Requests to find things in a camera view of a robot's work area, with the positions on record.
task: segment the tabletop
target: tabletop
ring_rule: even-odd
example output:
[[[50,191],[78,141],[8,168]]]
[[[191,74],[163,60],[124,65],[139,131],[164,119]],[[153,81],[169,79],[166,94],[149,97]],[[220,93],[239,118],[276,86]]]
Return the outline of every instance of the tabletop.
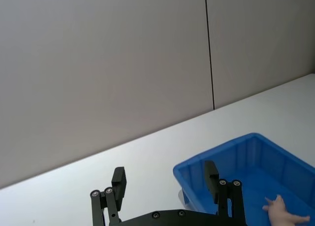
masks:
[[[91,226],[90,192],[110,186],[117,166],[127,177],[123,221],[183,208],[173,167],[250,132],[315,166],[315,74],[4,188],[0,225]]]

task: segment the gray wall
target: gray wall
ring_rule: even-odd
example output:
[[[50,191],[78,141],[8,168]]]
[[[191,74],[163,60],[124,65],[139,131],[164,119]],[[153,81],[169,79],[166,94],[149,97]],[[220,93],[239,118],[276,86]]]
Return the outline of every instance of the gray wall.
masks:
[[[215,108],[314,70],[315,0],[208,0]]]
[[[0,0],[0,187],[212,107],[205,0]]]

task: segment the blue tray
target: blue tray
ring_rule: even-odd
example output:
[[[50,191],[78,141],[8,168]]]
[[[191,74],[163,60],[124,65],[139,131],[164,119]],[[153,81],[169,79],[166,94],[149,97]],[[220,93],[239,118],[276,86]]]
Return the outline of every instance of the blue tray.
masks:
[[[264,136],[250,133],[238,137],[174,167],[185,203],[195,211],[215,214],[217,205],[204,181],[206,160],[215,162],[220,178],[242,181],[249,226],[270,225],[262,206],[267,204],[265,197],[275,199],[277,194],[283,197],[288,212],[310,215],[308,225],[315,226],[315,168]]]

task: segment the vertical black line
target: vertical black line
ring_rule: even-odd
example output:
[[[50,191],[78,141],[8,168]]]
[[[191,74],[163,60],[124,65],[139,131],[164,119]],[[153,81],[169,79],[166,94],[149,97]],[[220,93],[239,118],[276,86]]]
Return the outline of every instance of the vertical black line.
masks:
[[[210,75],[211,75],[211,90],[212,90],[212,104],[215,109],[215,93],[213,91],[213,75],[212,75],[212,61],[211,61],[211,46],[210,46],[210,31],[209,31],[209,17],[208,17],[208,3],[206,1],[206,17],[207,17],[207,32],[208,32],[208,46],[209,46],[209,60],[210,60]]]

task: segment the screw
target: screw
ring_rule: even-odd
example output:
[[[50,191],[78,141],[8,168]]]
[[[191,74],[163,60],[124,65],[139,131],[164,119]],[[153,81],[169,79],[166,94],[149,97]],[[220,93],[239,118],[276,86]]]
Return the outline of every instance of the screw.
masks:
[[[184,211],[184,210],[180,210],[180,211],[178,212],[178,215],[181,216],[181,217],[184,216],[184,215],[185,215],[185,211]]]
[[[92,196],[97,196],[98,195],[98,191],[92,192]]]
[[[158,219],[158,218],[159,218],[159,212],[158,212],[158,211],[153,212],[153,213],[152,213],[152,218],[153,218],[153,219]]]
[[[241,185],[241,183],[239,181],[234,181],[233,184],[236,185],[236,186],[240,186]]]
[[[113,189],[111,189],[111,188],[107,188],[107,189],[105,190],[105,192],[106,192],[107,194],[112,193],[112,191],[113,191]]]

